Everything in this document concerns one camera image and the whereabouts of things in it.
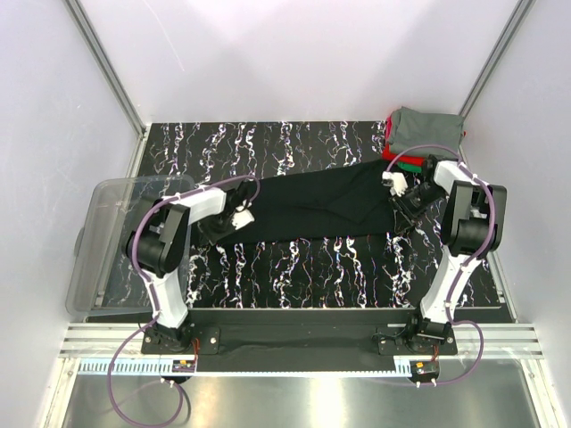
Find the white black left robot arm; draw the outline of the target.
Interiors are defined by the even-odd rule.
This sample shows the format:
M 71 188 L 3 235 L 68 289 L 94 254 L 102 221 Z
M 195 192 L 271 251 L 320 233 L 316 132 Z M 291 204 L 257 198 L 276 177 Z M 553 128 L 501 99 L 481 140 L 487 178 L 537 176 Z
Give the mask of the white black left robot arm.
M 142 328 L 147 344 L 178 354 L 198 348 L 180 274 L 191 229 L 196 226 L 201 237 L 215 244 L 250 225 L 250 208 L 260 190 L 260 180 L 246 175 L 141 199 L 123 252 L 150 298 L 152 320 Z

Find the black t shirt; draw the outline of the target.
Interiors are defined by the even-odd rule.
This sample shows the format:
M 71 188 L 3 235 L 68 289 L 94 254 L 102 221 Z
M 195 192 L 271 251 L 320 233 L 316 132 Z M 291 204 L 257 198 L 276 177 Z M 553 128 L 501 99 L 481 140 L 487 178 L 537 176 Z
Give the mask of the black t shirt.
M 416 227 L 390 202 L 382 182 L 388 162 L 373 160 L 349 167 L 264 178 L 257 186 L 244 181 L 228 188 L 254 196 L 249 211 L 254 221 L 216 241 L 287 242 L 366 235 L 404 235 Z

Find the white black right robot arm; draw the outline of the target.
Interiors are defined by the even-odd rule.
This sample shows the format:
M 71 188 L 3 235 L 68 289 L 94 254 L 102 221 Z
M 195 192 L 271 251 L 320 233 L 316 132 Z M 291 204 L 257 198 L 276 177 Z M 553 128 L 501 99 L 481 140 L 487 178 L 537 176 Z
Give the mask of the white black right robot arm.
M 423 174 L 424 181 L 413 187 L 402 173 L 382 174 L 390 188 L 395 227 L 402 231 L 414 227 L 432 202 L 447 199 L 440 231 L 442 259 L 428 292 L 395 340 L 414 353 L 430 353 L 452 338 L 459 296 L 501 243 L 507 202 L 505 187 L 483 181 L 461 160 L 431 156 Z

